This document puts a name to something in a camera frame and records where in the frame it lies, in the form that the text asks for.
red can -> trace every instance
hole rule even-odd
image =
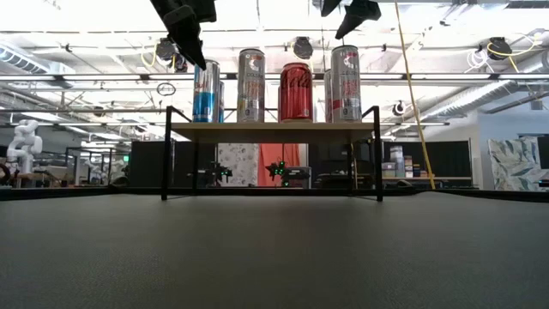
[[[279,122],[312,122],[312,74],[307,64],[286,64],[281,74]]]

ceiling light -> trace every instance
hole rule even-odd
[[[11,123],[11,125],[17,126],[19,123]],[[38,123],[38,126],[52,126],[53,124],[48,123]]]
[[[377,79],[402,79],[402,74],[360,74],[360,79],[377,80]]]
[[[63,126],[100,126],[103,125],[101,123],[66,123],[66,124],[59,124]]]
[[[66,81],[135,81],[141,79],[139,75],[66,75]]]
[[[490,74],[412,74],[412,79],[488,79]]]
[[[549,79],[549,74],[501,74],[499,79]]]
[[[82,130],[82,129],[79,129],[79,128],[75,128],[75,127],[71,127],[71,126],[67,126],[67,129],[69,129],[71,131],[74,131],[76,133],[89,134],[88,131],[85,131],[85,130]]]
[[[152,74],[148,76],[152,80],[189,80],[195,79],[193,74]]]
[[[22,112],[21,115],[25,115],[25,116],[36,118],[36,119],[47,120],[47,121],[64,120],[63,118],[52,115],[48,112]]]
[[[55,76],[41,76],[41,75],[0,76],[0,81],[55,81]]]
[[[111,139],[111,140],[124,139],[120,135],[112,134],[112,133],[94,133],[94,135],[101,138],[105,138],[105,139]]]
[[[144,123],[107,123],[107,126],[133,126],[133,125],[146,125]]]
[[[417,123],[404,123],[406,125],[418,125]],[[429,125],[432,125],[432,126],[435,126],[435,125],[449,125],[449,123],[428,123],[428,122],[425,122],[425,123],[421,123],[421,125],[425,125],[425,126],[429,126]]]

white robot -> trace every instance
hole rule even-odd
[[[42,138],[35,136],[34,132],[38,128],[36,120],[22,120],[15,127],[15,137],[13,142],[8,146],[8,161],[9,172],[15,173],[18,169],[18,160],[21,158],[20,173],[31,173],[33,171],[34,155],[42,152]]]

soda can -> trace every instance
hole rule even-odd
[[[206,69],[195,66],[195,98],[192,106],[193,122],[215,122],[216,98],[220,91],[220,64],[206,60]]]
[[[307,64],[286,64],[281,74],[279,122],[312,122],[312,74]]]
[[[224,111],[225,111],[225,83],[220,82],[220,90],[217,92],[215,98],[215,109],[214,109],[214,122],[222,124],[224,121]]]
[[[343,45],[332,51],[332,109],[335,123],[362,122],[356,46]]]
[[[334,122],[332,118],[334,112],[332,110],[332,70],[324,72],[324,101],[326,103],[324,107],[326,123],[331,124]]]
[[[238,56],[237,122],[265,122],[265,54],[257,49]]]

wooden shelf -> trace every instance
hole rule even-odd
[[[172,124],[172,130],[193,142],[354,142],[370,138],[374,124]]]

